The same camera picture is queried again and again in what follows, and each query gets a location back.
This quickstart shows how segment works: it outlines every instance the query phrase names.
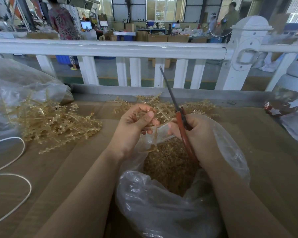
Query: gray floor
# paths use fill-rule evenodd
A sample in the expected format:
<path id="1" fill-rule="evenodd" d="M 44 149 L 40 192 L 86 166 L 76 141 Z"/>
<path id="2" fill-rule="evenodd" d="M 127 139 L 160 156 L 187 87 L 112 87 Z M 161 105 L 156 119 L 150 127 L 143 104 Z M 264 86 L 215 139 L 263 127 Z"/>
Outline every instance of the gray floor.
<path id="1" fill-rule="evenodd" d="M 14 56 L 16 61 L 26 64 L 32 68 L 41 70 L 40 65 L 35 57 L 29 56 Z M 68 65 L 59 64 L 56 59 L 52 59 L 55 71 L 59 77 L 82 77 L 81 72 L 73 71 Z M 95 59 L 96 69 L 100 78 L 117 78 L 116 60 Z M 186 80 L 190 81 L 193 74 L 195 60 L 190 59 L 187 68 Z M 174 79 L 176 63 L 171 63 L 170 68 L 165 69 L 165 74 L 169 80 Z M 126 64 L 127 77 L 130 77 L 129 59 Z M 221 69 L 221 64 L 216 60 L 207 60 L 203 73 L 203 81 L 216 82 Z M 154 79 L 154 67 L 152 62 L 147 58 L 141 58 L 141 75 L 142 79 Z M 248 76 L 271 77 L 273 73 L 263 72 L 255 68 L 251 68 Z"/>

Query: railing post cap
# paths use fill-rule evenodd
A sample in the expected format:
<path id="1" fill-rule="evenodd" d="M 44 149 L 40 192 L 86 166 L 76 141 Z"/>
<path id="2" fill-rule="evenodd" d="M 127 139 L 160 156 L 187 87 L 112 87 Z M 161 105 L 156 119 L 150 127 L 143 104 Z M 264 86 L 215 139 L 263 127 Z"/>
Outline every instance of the railing post cap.
<path id="1" fill-rule="evenodd" d="M 262 16 L 249 16 L 240 20 L 238 23 L 231 27 L 233 30 L 244 31 L 269 31 L 272 26 L 268 24 L 266 18 Z"/>

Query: person's left hand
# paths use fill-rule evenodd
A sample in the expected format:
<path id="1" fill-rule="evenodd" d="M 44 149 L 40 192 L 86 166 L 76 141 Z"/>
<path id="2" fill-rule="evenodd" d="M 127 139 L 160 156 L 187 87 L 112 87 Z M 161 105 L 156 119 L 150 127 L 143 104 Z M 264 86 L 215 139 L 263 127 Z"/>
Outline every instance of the person's left hand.
<path id="1" fill-rule="evenodd" d="M 139 120 L 137 114 L 146 112 Z M 155 113 L 149 105 L 138 103 L 132 106 L 120 119 L 113 138 L 107 150 L 112 152 L 117 158 L 128 158 L 135 148 L 141 133 L 146 133 L 144 127 L 152 123 L 157 126 L 160 122 L 154 119 Z M 152 134 L 151 129 L 147 129 L 148 134 Z"/>

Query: white monitor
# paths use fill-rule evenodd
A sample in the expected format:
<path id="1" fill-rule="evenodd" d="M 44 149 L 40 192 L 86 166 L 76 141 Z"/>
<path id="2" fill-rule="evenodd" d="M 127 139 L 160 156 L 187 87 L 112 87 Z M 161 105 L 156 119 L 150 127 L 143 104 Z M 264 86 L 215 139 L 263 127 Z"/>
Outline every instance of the white monitor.
<path id="1" fill-rule="evenodd" d="M 108 22 L 107 21 L 99 21 L 99 24 L 101 27 L 108 27 Z"/>
<path id="2" fill-rule="evenodd" d="M 90 21 L 81 21 L 81 24 L 83 29 L 92 29 Z"/>

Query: white railing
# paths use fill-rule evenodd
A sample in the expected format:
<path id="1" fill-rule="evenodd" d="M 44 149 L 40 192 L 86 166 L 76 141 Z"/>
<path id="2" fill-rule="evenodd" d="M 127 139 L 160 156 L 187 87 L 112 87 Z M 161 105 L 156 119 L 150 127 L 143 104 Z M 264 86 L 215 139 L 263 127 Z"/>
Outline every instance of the white railing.
<path id="1" fill-rule="evenodd" d="M 166 58 L 176 58 L 174 88 L 184 88 L 189 59 L 196 59 L 191 87 L 199 89 L 207 59 L 223 60 L 216 90 L 241 90 L 251 65 L 259 52 L 287 53 L 274 73 L 266 91 L 271 91 L 286 72 L 298 53 L 298 44 L 262 45 L 263 37 L 271 29 L 265 18 L 251 16 L 233 26 L 228 44 L 162 43 L 87 40 L 0 39 L 1 54 L 36 55 L 43 72 L 57 77 L 48 55 L 77 56 L 84 84 L 99 85 L 94 56 L 116 57 L 119 86 L 127 86 L 126 59 L 129 58 L 131 86 L 141 87 L 140 58 L 156 58 L 154 87 L 163 86 L 159 70 Z"/>

